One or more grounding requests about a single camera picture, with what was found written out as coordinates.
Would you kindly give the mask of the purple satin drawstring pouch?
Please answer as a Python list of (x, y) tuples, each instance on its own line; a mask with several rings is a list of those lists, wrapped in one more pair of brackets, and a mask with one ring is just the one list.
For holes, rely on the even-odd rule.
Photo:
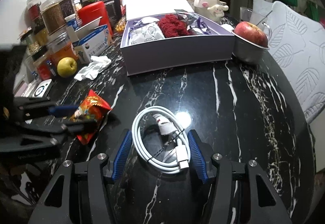
[(157, 17), (153, 16), (147, 16), (143, 17), (139, 20), (133, 21), (133, 28), (138, 29), (140, 27), (144, 27), (145, 25), (151, 24), (151, 23), (158, 23), (160, 20)]

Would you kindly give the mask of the red fuzzy soft object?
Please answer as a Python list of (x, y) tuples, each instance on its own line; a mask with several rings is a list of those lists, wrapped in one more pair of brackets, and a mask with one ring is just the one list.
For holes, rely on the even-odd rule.
[(190, 23), (180, 15), (166, 14), (158, 22), (165, 38), (195, 36), (195, 32), (190, 29)]

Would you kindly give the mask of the red snack packet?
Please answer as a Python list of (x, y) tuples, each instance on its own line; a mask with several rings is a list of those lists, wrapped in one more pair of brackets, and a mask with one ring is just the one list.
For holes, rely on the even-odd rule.
[(71, 122), (96, 121), (96, 128), (90, 132), (82, 132), (77, 135), (78, 140), (86, 145), (99, 130), (104, 117), (111, 111), (111, 106), (93, 90), (89, 90), (87, 97), (79, 105), (78, 109), (70, 117)]

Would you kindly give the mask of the white round device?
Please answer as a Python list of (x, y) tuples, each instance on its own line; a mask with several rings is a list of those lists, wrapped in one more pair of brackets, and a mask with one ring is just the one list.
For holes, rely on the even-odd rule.
[(49, 94), (49, 91), (53, 85), (52, 79), (47, 79), (45, 81), (42, 81), (36, 90), (32, 93), (33, 98), (43, 98), (46, 97)]

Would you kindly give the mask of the crumpled white tissue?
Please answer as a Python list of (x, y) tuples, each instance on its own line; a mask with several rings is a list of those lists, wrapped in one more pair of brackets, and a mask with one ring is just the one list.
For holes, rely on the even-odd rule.
[(110, 60), (105, 56), (92, 56), (91, 63), (88, 66), (81, 68), (79, 72), (74, 76), (74, 79), (81, 82), (82, 80), (89, 79), (94, 80), (111, 64)]

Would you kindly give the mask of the orange contents jar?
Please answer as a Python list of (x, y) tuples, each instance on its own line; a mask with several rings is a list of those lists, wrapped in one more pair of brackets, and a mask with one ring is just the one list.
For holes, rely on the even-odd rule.
[(47, 44), (47, 48), (51, 53), (51, 59), (55, 66), (58, 65), (59, 61), (63, 58), (70, 57), (74, 60), (78, 60), (78, 56), (75, 53), (72, 42), (67, 32), (62, 32), (54, 37)]

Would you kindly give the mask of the blue white carton box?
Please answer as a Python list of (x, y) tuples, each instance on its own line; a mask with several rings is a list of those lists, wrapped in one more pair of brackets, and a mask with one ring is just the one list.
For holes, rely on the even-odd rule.
[(72, 26), (67, 28), (73, 48), (82, 64), (89, 64), (92, 56), (99, 56), (112, 43), (108, 25), (99, 25), (101, 18), (98, 17), (76, 31)]

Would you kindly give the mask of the brown grain jar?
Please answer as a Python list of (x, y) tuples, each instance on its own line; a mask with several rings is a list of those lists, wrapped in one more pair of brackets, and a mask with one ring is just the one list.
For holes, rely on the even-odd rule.
[(40, 5), (40, 12), (50, 36), (65, 26), (62, 10), (57, 0), (45, 0)]

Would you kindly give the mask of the red plastic canister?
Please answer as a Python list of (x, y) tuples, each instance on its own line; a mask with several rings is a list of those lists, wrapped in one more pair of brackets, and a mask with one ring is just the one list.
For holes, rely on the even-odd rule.
[(101, 17), (99, 26), (107, 25), (111, 35), (113, 30), (109, 21), (108, 13), (103, 1), (97, 1), (95, 3), (86, 5), (78, 10), (78, 16), (81, 19), (83, 25), (86, 25), (93, 20)]

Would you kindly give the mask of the yellow honeycomb snack pack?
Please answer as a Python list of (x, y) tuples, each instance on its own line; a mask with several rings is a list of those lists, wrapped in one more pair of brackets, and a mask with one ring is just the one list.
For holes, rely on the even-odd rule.
[(115, 26), (115, 33), (123, 34), (126, 28), (126, 24), (127, 24), (126, 16), (121, 17), (121, 19), (119, 19), (118, 23)]

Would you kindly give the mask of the metal bowl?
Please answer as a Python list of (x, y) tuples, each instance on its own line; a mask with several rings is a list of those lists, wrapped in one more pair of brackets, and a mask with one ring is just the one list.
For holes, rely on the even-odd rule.
[(232, 53), (236, 58), (246, 63), (258, 64), (262, 60), (262, 57), (269, 51), (268, 47), (259, 46), (250, 42), (235, 34), (234, 31), (232, 34), (235, 36), (234, 50)]

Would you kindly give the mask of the red apple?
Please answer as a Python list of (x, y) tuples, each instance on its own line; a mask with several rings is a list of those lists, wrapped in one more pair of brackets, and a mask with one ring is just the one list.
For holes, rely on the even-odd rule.
[(267, 35), (256, 25), (242, 21), (234, 29), (234, 33), (249, 42), (267, 48)]

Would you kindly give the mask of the lavender gift box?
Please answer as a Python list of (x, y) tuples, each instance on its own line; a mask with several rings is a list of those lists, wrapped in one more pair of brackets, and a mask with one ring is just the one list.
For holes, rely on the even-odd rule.
[(187, 0), (126, 0), (120, 50), (129, 76), (231, 58), (235, 36)]

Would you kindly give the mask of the light blue quilted sofa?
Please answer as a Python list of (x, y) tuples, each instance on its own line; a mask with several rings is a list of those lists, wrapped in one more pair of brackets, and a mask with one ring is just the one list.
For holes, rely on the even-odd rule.
[(280, 1), (253, 0), (253, 10), (267, 16), (272, 30), (269, 53), (311, 123), (324, 109), (324, 27)]

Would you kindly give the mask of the cream cartoon water bottle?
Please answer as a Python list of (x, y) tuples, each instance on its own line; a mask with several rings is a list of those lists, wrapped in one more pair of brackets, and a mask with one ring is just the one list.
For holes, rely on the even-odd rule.
[(229, 7), (222, 0), (194, 0), (194, 12), (219, 23)]

